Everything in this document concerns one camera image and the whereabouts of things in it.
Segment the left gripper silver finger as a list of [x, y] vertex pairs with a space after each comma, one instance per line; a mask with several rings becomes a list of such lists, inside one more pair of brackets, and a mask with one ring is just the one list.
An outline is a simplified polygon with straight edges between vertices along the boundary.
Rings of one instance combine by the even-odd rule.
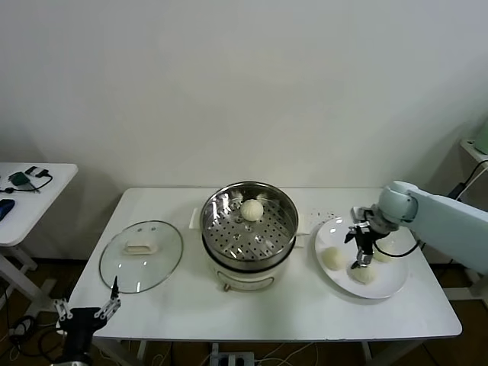
[[69, 308], [69, 303], [66, 299], [55, 299], [53, 306], [58, 314], [59, 320], [68, 320], [73, 318], [73, 314]]
[[120, 308], [121, 301], [119, 298], [119, 287], [117, 277], [111, 287], [111, 295], [109, 301], [95, 314], [98, 319], [110, 319]]

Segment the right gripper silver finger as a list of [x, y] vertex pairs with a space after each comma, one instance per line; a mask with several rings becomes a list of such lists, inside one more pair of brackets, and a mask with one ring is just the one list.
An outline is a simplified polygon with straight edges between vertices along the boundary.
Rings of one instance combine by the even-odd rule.
[[348, 243], [353, 239], [363, 242], [364, 238], [368, 234], [368, 223], [354, 223], [348, 228], [348, 232], [345, 235], [344, 243]]
[[356, 255], [356, 259], [352, 263], [350, 269], [366, 268], [371, 263], [372, 258], [372, 254], [364, 254], [363, 252], [358, 252], [358, 254]]

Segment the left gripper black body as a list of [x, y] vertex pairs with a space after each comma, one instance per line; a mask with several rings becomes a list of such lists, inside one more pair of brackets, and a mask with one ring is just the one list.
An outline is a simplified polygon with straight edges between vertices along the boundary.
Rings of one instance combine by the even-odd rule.
[[66, 334], [62, 355], [87, 355], [93, 335], [108, 321], [101, 308], [74, 308], [59, 318], [59, 326]]

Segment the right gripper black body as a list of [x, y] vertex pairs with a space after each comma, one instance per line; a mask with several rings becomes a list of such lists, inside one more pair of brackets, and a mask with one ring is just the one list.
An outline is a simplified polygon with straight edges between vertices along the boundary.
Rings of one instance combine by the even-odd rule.
[[382, 234], [375, 231], [369, 222], [360, 222], [354, 224], [355, 240], [365, 255], [374, 254], [374, 244], [382, 238]]

